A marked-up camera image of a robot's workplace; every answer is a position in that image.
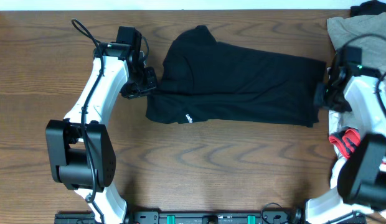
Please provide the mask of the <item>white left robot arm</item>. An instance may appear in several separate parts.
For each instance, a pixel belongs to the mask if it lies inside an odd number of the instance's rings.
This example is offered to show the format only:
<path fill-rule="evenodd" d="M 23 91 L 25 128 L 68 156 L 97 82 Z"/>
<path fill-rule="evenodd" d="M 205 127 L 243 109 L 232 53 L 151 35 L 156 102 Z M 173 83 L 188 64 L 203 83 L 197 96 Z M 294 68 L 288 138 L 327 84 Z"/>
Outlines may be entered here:
<path fill-rule="evenodd" d="M 140 43 L 101 43 L 93 69 L 73 108 L 45 129 L 50 170 L 55 182 L 87 201 L 90 212 L 58 213 L 55 223 L 128 223 L 128 204 L 113 181 L 116 155 L 107 126 L 118 95 L 146 96 L 156 75 L 146 67 Z"/>

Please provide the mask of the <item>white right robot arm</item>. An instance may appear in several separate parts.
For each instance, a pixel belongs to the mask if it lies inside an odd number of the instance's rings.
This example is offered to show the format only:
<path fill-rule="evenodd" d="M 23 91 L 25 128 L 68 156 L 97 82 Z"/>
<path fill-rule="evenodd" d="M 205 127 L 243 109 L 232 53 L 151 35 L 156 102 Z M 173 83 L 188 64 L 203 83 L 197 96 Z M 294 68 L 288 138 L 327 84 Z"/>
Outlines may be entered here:
<path fill-rule="evenodd" d="M 377 69 L 360 62 L 331 68 L 326 98 L 342 95 L 360 123 L 360 141 L 337 176 L 337 185 L 307 201 L 308 223 L 339 223 L 358 214 L 386 210 L 386 97 Z"/>

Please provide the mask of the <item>black t-shirt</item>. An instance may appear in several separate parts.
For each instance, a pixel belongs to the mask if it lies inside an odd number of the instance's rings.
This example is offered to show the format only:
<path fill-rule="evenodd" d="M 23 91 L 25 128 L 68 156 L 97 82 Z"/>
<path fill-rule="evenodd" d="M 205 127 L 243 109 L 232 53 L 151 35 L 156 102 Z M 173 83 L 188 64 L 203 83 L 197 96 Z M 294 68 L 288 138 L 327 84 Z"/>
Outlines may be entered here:
<path fill-rule="evenodd" d="M 323 61 L 226 44 L 197 26 L 172 42 L 162 65 L 161 81 L 147 97 L 151 121 L 306 127 L 318 121 L 313 101 L 326 70 Z"/>

